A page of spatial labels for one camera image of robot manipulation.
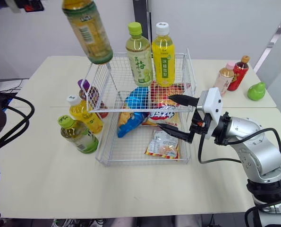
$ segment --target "green bottle cap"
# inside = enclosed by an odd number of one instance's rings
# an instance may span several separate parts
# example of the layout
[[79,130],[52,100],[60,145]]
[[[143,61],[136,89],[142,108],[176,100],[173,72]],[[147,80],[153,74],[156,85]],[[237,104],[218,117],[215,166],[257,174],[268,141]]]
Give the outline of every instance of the green bottle cap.
[[57,122],[60,124],[62,128],[69,128],[74,124],[74,120],[68,115],[62,115],[58,118]]
[[130,35],[141,35],[142,34],[141,24],[138,22],[129,23],[128,29],[129,29]]

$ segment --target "green pear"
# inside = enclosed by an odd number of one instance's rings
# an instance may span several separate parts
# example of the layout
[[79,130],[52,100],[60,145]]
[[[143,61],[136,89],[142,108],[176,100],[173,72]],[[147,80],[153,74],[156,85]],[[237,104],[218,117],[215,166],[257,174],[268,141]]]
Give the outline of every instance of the green pear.
[[247,97],[251,100],[258,101],[265,95],[265,83],[260,82],[249,88],[247,91]]

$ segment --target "snack bag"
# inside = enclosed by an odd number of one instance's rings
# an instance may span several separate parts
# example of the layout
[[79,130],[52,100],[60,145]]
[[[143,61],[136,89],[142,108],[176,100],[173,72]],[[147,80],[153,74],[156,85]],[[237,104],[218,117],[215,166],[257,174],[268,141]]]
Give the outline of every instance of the snack bag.
[[154,130],[154,136],[145,152],[146,155],[178,159],[178,139],[165,131]]
[[[183,84],[173,84],[169,87],[161,87],[155,82],[151,84],[151,101],[153,106],[160,111],[150,112],[150,115],[144,121],[143,125],[156,126],[158,123],[169,124],[181,128],[179,113],[175,112],[178,104],[170,100],[171,95],[181,95],[184,92]],[[166,112],[164,109],[172,109],[171,112]]]
[[[125,109],[146,109],[148,87],[137,87],[125,99]],[[146,112],[121,112],[118,120],[117,136],[119,138],[135,129],[147,117]]]
[[144,112],[121,112],[118,120],[117,136],[119,138],[135,129],[147,117]]
[[183,84],[173,84],[169,87],[161,87],[154,81],[151,84],[151,101],[153,105],[173,105],[178,106],[177,103],[169,99],[171,95],[182,95],[184,92]]
[[[175,106],[161,106],[160,111],[150,112],[148,118],[142,123],[143,125],[157,126],[159,123],[169,124],[181,130],[179,113],[175,112]],[[172,109],[171,112],[162,111],[164,108]]]

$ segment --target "robotic arm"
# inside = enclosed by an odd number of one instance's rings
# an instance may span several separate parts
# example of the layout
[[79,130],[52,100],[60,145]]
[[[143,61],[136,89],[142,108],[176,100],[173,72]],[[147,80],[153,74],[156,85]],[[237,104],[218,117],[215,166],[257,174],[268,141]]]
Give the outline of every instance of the robotic arm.
[[[198,160],[202,164],[214,161],[235,161],[243,165],[248,177],[247,189],[252,193],[255,207],[245,213],[247,227],[248,214],[253,212],[256,227],[281,227],[281,141],[273,128],[262,126],[249,118],[229,117],[228,112],[221,116],[223,107],[218,88],[203,91],[199,98],[173,95],[169,99],[180,105],[195,106],[190,133],[177,128],[159,124],[160,128],[171,136],[192,143],[194,134],[201,135]],[[279,150],[266,138],[264,132],[273,131],[279,144]],[[201,160],[204,139],[215,137],[218,145],[230,145],[240,160],[217,158]]]

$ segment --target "table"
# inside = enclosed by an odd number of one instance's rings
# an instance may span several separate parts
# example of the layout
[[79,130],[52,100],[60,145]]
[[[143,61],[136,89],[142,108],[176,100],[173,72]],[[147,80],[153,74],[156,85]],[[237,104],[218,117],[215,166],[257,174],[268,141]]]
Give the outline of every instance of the table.
[[[201,91],[213,86],[218,72],[228,60],[192,60],[197,80],[196,96]],[[77,94],[79,87],[77,81],[83,79],[91,63],[86,57],[78,56],[51,56],[38,68],[34,75],[22,88],[19,96],[38,106],[69,106],[67,97]],[[93,79],[96,65],[91,68],[89,78]],[[250,67],[240,87],[228,91],[223,97],[224,107],[276,107],[268,92],[263,99],[252,101],[247,98],[247,90],[260,79]],[[25,104],[13,100],[12,107],[22,107]]]
[[[6,218],[111,218],[242,212],[253,206],[247,177],[238,163],[199,164],[199,136],[188,165],[104,167],[95,154],[82,154],[60,135],[57,118],[67,107],[35,105],[28,130],[0,149],[0,212]],[[28,113],[28,108],[19,107]],[[274,127],[276,108],[224,108]],[[20,120],[7,113],[0,137]],[[275,136],[267,132],[277,145]],[[203,160],[237,158],[231,147],[204,143]]]

